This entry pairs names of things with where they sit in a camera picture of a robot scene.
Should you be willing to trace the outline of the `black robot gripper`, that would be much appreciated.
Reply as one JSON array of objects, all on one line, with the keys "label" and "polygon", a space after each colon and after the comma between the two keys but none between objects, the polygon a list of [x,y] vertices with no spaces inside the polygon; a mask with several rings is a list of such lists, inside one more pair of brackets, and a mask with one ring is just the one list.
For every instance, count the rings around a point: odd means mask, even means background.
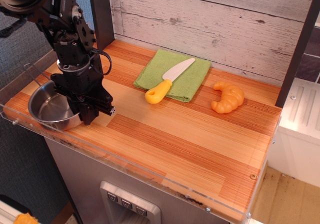
[{"label": "black robot gripper", "polygon": [[55,89],[66,96],[73,114],[80,113],[84,125],[90,125],[99,112],[115,113],[113,97],[103,87],[106,74],[99,53],[85,56],[82,66],[58,60],[57,67],[62,73],[51,75]]}]

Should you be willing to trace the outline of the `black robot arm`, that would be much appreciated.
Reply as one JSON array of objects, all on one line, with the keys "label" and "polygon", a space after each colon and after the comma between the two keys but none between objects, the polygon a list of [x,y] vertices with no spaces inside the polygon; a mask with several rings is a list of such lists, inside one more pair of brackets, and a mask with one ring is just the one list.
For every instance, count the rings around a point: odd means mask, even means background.
[{"label": "black robot arm", "polygon": [[95,33],[86,24],[76,0],[0,0],[1,12],[17,18],[1,30],[6,38],[27,21],[44,33],[57,54],[60,74],[50,76],[56,93],[66,97],[74,114],[89,125],[100,112],[112,115],[112,96],[103,88],[102,50],[94,48]]}]

